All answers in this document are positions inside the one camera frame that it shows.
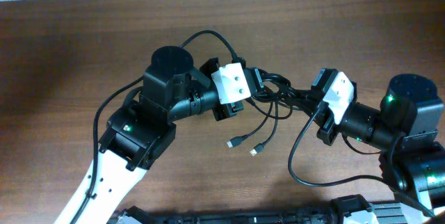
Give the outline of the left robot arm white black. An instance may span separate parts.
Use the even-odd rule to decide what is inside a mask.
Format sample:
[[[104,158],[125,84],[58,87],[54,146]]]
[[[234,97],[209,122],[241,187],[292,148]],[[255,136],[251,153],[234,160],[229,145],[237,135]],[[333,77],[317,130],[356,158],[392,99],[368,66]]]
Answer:
[[[175,139],[175,121],[213,111],[230,118],[251,95],[245,61],[232,53],[200,68],[182,47],[157,49],[142,77],[125,86],[122,106],[108,119],[103,135],[93,134],[93,160],[57,223],[106,223]]]

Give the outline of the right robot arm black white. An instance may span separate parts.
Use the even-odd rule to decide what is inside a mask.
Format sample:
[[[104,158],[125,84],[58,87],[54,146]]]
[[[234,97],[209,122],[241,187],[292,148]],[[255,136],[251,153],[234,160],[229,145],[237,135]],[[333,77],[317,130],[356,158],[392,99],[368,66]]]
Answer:
[[[324,144],[341,134],[379,149],[382,180],[399,199],[434,214],[444,210],[444,147],[435,140],[444,102],[431,80],[394,76],[378,109],[359,103],[356,83],[337,70],[323,70],[311,88]]]

